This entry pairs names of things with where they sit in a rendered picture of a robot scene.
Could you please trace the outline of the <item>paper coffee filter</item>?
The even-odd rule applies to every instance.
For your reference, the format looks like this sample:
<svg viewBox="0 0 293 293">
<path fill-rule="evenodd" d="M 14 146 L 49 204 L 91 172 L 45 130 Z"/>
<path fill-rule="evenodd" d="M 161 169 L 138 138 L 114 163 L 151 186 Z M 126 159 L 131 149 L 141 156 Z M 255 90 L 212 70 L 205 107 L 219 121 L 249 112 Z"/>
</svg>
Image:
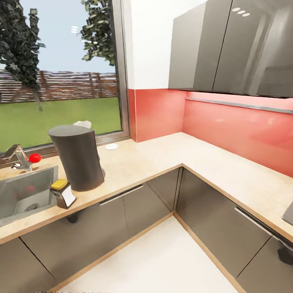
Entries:
<svg viewBox="0 0 293 293">
<path fill-rule="evenodd" d="M 90 128 L 92 123 L 89 121 L 84 121 L 84 122 L 78 121 L 77 123 L 74 123 L 74 125 Z"/>
</svg>

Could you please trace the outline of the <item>bottle of coffee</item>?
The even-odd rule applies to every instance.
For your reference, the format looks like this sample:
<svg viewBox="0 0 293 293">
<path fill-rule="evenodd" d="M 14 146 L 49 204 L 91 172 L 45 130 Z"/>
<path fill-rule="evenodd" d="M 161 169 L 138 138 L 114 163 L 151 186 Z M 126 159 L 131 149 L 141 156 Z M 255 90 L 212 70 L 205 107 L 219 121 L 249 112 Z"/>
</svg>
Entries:
<svg viewBox="0 0 293 293">
<path fill-rule="evenodd" d="M 57 198 L 57 206 L 66 210 L 77 200 L 71 193 L 71 183 L 59 179 L 51 185 L 50 192 Z"/>
</svg>

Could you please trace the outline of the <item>saucer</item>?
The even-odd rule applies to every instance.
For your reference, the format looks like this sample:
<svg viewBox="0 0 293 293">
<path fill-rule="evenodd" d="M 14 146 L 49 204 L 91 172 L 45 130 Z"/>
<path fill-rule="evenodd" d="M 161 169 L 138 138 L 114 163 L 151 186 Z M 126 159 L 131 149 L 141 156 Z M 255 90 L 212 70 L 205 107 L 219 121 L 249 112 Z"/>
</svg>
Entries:
<svg viewBox="0 0 293 293">
<path fill-rule="evenodd" d="M 118 145 L 112 143 L 112 144 L 108 144 L 105 148 L 111 150 L 111 149 L 116 149 L 117 147 Z"/>
</svg>

